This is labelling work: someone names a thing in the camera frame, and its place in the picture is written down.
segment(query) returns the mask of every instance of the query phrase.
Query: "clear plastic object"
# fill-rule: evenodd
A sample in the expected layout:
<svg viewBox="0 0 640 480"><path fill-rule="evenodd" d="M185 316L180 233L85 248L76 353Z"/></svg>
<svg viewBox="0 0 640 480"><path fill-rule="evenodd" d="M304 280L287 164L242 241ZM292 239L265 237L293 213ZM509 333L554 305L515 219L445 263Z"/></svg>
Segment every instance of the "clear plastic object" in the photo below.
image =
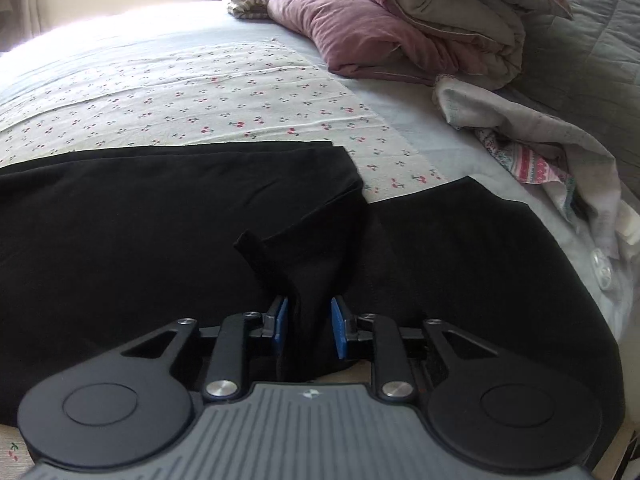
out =
<svg viewBox="0 0 640 480"><path fill-rule="evenodd" d="M600 249L591 251L591 266L593 267L593 273L596 275L598 286L602 290L611 289L613 284L611 263Z"/></svg>

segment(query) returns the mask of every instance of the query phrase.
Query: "black garment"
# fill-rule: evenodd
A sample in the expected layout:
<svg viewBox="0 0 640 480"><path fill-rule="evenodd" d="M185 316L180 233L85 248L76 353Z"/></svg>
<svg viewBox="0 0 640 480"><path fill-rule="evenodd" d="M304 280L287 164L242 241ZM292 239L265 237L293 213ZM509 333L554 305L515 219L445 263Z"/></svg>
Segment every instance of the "black garment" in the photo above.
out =
<svg viewBox="0 0 640 480"><path fill-rule="evenodd" d="M342 292L355 312L439 317L582 381L604 414L593 466L622 421L617 345L540 220L469 178L368 206L361 187L329 143L3 168L0 422L49 374L179 317L265 310L274 292L293 299L284 375L334 371L328 300Z"/></svg>

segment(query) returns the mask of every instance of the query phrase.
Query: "bed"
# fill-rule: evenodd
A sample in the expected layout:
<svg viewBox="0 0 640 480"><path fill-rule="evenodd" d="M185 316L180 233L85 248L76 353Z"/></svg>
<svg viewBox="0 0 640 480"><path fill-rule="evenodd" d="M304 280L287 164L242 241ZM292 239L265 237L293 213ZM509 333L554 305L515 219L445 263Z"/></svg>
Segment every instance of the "bed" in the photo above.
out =
<svg viewBox="0 0 640 480"><path fill-rule="evenodd" d="M238 92L238 99L249 103L252 92L265 91L267 81L238 88L231 81L229 88L207 96L207 88L223 86L214 73L221 69L202 60L226 59L240 66L256 51L260 63L270 63L273 56L283 70L303 68L312 80L306 81L304 71L291 73L293 79L283 80L282 88L253 95L268 101L270 109L249 105L240 115L221 116L231 112L216 108L214 100ZM616 286L600 289L586 225L574 232L541 189L521 186L473 136L446 124L431 103L431 88L340 78L323 67L308 39L271 22L235 20L220 2L153 7L76 23L0 59L0 165L119 146L328 139L352 153L369 201L470 175L498 196L530 206L562 247L611 331L621 336L634 300L632 273L613 262ZM209 86L190 88L190 78L203 73L211 76ZM329 85L330 92L315 95L323 87L303 87L311 82ZM307 107L318 112L317 119L303 117ZM296 114L285 113L293 108ZM269 128L267 116L279 124Z"/></svg>

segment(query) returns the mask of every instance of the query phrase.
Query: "black cloth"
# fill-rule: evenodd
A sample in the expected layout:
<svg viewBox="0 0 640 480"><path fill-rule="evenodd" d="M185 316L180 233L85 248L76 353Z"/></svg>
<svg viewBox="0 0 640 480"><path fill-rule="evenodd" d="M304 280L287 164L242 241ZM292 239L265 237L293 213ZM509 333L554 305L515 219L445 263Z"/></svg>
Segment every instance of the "black cloth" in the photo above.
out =
<svg viewBox="0 0 640 480"><path fill-rule="evenodd" d="M44 377L179 317L292 299L283 376L340 367L328 301L439 317L567 373L622 421L616 342L528 206L470 178L366 205L329 143L78 152L0 170L0 422Z"/></svg>

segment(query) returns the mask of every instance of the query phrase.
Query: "white cross logo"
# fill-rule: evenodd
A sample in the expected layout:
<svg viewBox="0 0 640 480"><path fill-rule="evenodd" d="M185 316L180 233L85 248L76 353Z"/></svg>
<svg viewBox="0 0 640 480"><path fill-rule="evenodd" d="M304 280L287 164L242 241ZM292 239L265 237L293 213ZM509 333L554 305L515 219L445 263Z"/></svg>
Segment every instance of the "white cross logo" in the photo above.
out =
<svg viewBox="0 0 640 480"><path fill-rule="evenodd" d="M310 388L306 392L302 392L302 396L307 399L315 399L317 396L322 395L318 390Z"/></svg>

